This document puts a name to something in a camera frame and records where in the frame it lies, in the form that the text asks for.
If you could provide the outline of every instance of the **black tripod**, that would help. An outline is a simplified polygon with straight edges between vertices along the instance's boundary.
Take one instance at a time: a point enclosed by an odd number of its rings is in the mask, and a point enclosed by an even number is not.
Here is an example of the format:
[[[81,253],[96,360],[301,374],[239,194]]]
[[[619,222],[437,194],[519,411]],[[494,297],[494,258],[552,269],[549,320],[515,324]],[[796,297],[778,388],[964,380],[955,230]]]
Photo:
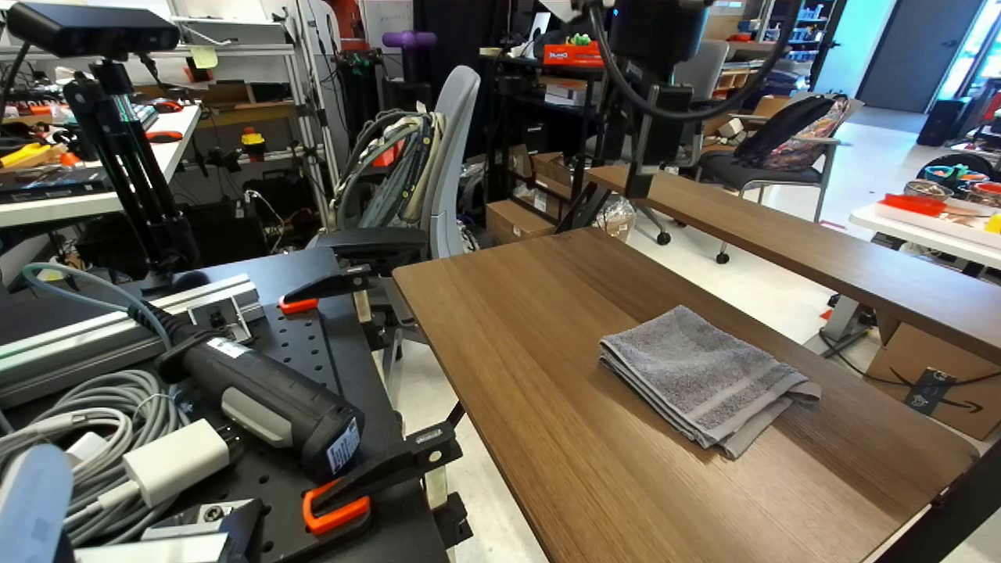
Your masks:
[[[120,201],[125,218],[147,258],[147,271],[165,281],[173,271],[201,263],[188,216],[167,194],[147,131],[130,111],[125,65],[106,58],[89,73],[96,83],[79,73],[63,87],[63,96]]]

